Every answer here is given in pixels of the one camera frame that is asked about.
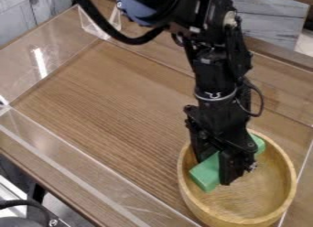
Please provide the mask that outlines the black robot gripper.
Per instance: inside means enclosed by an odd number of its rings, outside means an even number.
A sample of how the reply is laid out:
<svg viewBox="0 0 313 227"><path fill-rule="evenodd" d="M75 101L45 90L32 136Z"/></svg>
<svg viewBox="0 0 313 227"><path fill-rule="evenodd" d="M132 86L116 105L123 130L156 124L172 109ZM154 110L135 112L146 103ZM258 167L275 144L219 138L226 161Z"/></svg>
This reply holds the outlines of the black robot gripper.
<svg viewBox="0 0 313 227"><path fill-rule="evenodd" d="M186 127L190 130L195 159L202 163L219 153L221 184L229 186L255 163L257 146L247 123L257 114L250 111L250 90L194 91L196 105L186 105Z"/></svg>

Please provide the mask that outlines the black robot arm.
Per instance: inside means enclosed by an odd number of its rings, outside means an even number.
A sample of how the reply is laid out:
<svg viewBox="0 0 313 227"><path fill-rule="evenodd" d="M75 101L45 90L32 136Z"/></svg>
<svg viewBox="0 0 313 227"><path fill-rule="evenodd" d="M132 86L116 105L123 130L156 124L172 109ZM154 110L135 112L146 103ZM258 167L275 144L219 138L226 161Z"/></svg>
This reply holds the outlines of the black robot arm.
<svg viewBox="0 0 313 227"><path fill-rule="evenodd" d="M257 87L246 74L251 70L242 19L233 0L116 0L127 19L150 31L130 37L111 25L92 0L75 0L108 35L128 45L142 45L163 32L183 47L195 85L196 105L187 105L186 126L199 163L218 159L218 178L230 185L255 168L258 146L247 130L250 93Z"/></svg>

